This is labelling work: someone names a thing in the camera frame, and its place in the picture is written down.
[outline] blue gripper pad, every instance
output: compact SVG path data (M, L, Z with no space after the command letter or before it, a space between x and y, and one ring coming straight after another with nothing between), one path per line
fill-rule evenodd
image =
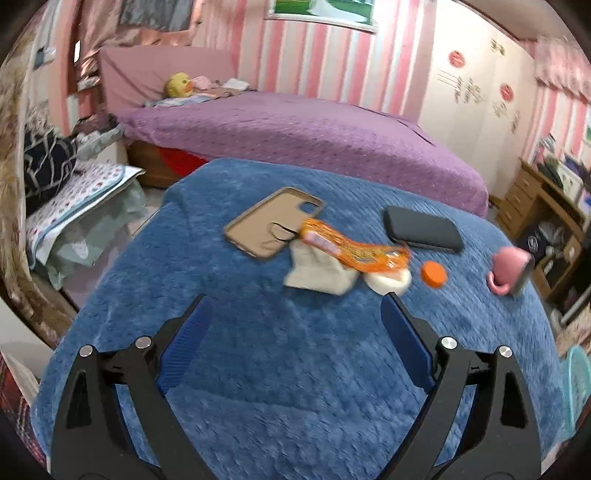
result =
M212 323L212 301L203 297L178 329L168 348L160 357L157 385L163 394L176 387L195 357L199 344Z
M404 312L390 295L382 299L382 323L413 383L429 393L435 387L433 358Z

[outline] purple bedspread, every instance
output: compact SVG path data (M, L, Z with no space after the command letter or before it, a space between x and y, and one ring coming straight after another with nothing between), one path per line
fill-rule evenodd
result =
M488 209L480 174L416 124L344 103L248 92L198 105L129 110L119 121L128 138L160 147L331 171L479 216Z

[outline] pink cup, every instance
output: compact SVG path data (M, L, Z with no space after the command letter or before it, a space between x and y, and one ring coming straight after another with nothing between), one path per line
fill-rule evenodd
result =
M503 247L492 256L492 271L486 280L496 295L517 295L534 270L534 257L517 247Z

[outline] white wardrobe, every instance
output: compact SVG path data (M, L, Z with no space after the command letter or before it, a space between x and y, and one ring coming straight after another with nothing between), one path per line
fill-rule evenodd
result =
M469 8L437 0L419 125L503 198L519 169L534 106L534 60Z

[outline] yellow duck plush toy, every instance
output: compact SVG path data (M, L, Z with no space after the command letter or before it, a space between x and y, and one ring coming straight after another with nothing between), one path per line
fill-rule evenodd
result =
M193 94L194 86L186 73L175 73L166 82L166 95L170 98L186 98Z

